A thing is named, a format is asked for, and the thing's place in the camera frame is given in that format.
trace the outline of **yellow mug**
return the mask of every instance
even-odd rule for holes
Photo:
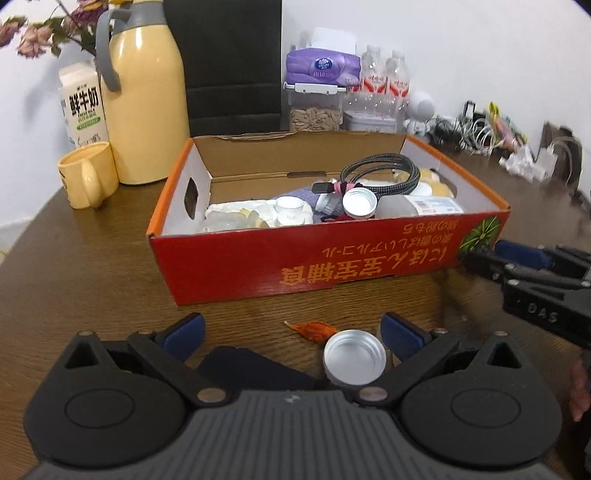
[[[109,142],[77,148],[57,163],[72,208],[98,208],[119,187]]]

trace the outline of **dried orange pepper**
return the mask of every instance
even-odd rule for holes
[[[292,325],[288,322],[284,323],[306,340],[314,343],[324,343],[335,333],[339,332],[335,327],[324,322],[306,322],[302,325]]]

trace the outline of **yellow thermos jug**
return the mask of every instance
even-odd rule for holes
[[[103,13],[96,62],[120,182],[166,178],[189,137],[189,116],[183,61],[162,0],[134,0],[127,9]]]

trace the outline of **wood grain tabletop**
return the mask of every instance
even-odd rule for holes
[[[571,204],[566,187],[529,184],[482,157],[457,160],[510,202],[503,238],[591,250],[591,220]],[[2,480],[17,479],[35,465],[22,429],[23,410],[76,332],[92,329],[102,339],[123,339],[141,327],[163,329],[193,311],[204,314],[207,338],[191,365],[215,346],[232,345],[311,374],[320,372],[319,350],[287,329],[286,320],[323,320],[339,329],[374,332],[382,314],[394,310],[425,329],[446,327],[468,339],[504,330],[566,406],[568,369],[579,349],[505,314],[498,286],[460,270],[177,307],[145,239],[162,186],[121,186],[98,211],[71,209],[60,190],[0,267]],[[572,423],[564,417],[549,465],[564,478],[584,478],[570,440]]]

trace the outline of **milk carton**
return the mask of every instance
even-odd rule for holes
[[[59,71],[61,110],[74,148],[109,141],[99,77],[91,62],[80,62]]]

